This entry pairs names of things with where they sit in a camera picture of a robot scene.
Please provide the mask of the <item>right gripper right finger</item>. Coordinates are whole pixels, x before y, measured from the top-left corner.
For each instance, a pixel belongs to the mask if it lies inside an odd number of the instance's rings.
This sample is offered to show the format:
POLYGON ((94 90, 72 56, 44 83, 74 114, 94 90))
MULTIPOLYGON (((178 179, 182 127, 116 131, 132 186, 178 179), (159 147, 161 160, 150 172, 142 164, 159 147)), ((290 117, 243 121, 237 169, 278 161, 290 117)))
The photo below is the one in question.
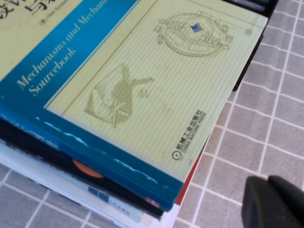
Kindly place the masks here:
POLYGON ((304 191, 277 175, 269 176, 268 182, 280 195, 292 215, 304 227, 304 191))

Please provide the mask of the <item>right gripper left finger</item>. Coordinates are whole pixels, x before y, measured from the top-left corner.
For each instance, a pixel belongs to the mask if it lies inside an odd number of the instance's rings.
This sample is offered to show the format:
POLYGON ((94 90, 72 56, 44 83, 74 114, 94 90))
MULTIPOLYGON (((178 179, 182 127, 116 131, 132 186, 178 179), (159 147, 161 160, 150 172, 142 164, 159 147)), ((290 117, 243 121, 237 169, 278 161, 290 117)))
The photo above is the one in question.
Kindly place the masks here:
POLYGON ((260 177, 248 177, 242 203, 245 228, 286 228, 293 215, 271 184, 260 177))

